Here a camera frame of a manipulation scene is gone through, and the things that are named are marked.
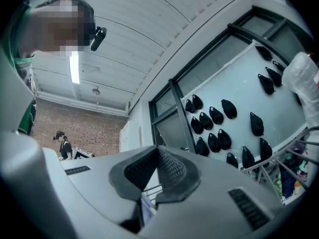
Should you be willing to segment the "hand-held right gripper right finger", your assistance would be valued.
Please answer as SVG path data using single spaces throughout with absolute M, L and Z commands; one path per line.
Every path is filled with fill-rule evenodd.
M 171 150 L 198 167 L 201 182 L 184 201 L 159 205 L 146 239 L 265 239 L 280 227 L 284 207 L 270 190 L 227 163 Z

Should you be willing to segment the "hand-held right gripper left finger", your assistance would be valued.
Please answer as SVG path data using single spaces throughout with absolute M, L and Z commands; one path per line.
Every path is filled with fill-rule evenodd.
M 156 214 L 146 197 L 156 166 L 146 146 L 119 154 L 63 161 L 72 185 L 84 200 L 107 220 L 137 233 Z

